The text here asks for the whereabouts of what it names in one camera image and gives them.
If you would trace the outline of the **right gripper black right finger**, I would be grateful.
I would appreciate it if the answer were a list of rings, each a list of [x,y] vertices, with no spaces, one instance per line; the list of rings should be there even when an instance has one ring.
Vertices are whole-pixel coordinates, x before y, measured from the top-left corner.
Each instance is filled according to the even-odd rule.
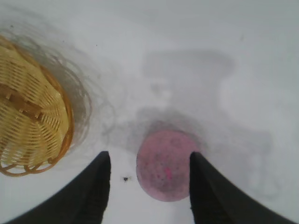
[[[290,224],[223,176],[201,153],[190,155],[189,194],[197,224]]]

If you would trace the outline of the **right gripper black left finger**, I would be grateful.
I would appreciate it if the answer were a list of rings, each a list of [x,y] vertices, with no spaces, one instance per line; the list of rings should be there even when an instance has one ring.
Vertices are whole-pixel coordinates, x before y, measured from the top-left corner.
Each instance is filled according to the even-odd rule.
[[[110,177],[110,156],[103,151],[62,190],[10,223],[100,224],[109,200]]]

